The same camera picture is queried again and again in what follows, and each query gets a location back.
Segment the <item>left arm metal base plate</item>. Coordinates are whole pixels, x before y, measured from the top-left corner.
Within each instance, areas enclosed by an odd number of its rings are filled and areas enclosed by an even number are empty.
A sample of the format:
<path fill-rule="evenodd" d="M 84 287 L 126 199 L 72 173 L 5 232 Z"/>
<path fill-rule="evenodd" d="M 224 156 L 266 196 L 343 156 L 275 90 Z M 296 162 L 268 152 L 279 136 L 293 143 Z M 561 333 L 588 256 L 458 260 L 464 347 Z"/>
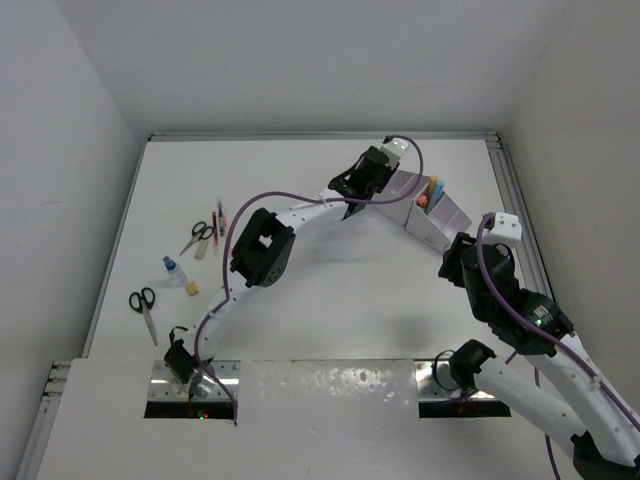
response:
<path fill-rule="evenodd" d="M 156 361 L 151 372 L 147 400 L 156 402 L 186 402 L 189 398 L 200 402 L 229 400 L 229 395 L 221 385 L 231 394 L 236 395 L 240 381 L 240 363 L 212 362 L 210 367 L 214 370 L 219 383 L 206 372 L 197 370 L 186 384 L 182 384 L 163 361 Z"/>

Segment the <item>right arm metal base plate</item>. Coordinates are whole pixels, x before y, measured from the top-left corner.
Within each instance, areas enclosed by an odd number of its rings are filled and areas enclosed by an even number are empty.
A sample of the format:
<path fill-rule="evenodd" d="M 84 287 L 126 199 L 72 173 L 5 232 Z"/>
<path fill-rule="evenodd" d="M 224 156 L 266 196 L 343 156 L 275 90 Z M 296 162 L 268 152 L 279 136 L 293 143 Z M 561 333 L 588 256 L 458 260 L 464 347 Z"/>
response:
<path fill-rule="evenodd" d="M 418 400 L 422 402 L 444 402 L 461 400 L 497 401 L 483 391 L 464 393 L 450 374 L 447 359 L 424 359 L 414 361 L 414 377 Z"/>

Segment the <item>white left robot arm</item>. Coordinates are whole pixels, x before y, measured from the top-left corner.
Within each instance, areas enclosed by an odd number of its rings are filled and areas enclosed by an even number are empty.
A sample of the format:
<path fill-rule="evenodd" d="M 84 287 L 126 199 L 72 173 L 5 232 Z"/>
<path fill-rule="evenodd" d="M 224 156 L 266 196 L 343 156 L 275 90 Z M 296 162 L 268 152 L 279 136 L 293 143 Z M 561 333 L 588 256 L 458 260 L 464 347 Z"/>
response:
<path fill-rule="evenodd" d="M 233 218 L 225 246 L 222 289 L 199 324 L 181 336 L 170 337 L 164 362 L 182 385 L 193 382 L 214 356 L 232 305 L 254 288 L 267 288 L 283 276 L 294 242 L 315 228 L 349 219 L 368 205 L 388 205 L 383 192 L 399 167 L 408 143 L 387 137 L 331 179 L 317 195 L 305 197 L 285 191 L 267 191 L 247 200 Z"/>

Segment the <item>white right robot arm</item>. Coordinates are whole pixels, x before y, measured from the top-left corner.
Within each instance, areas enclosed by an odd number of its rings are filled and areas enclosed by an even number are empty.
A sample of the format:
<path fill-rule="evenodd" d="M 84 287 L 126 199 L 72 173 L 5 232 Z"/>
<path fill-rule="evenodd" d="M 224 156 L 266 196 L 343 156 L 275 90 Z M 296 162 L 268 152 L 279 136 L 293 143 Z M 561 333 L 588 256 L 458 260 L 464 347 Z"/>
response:
<path fill-rule="evenodd" d="M 458 389 L 496 396 L 555 442 L 583 479 L 638 478 L 638 417 L 587 361 L 559 306 L 520 286 L 507 248 L 478 246 L 475 238 L 460 233 L 444 253 L 438 275 L 463 288 L 473 316 L 558 393 L 528 382 L 478 340 L 467 341 L 448 360 Z"/>

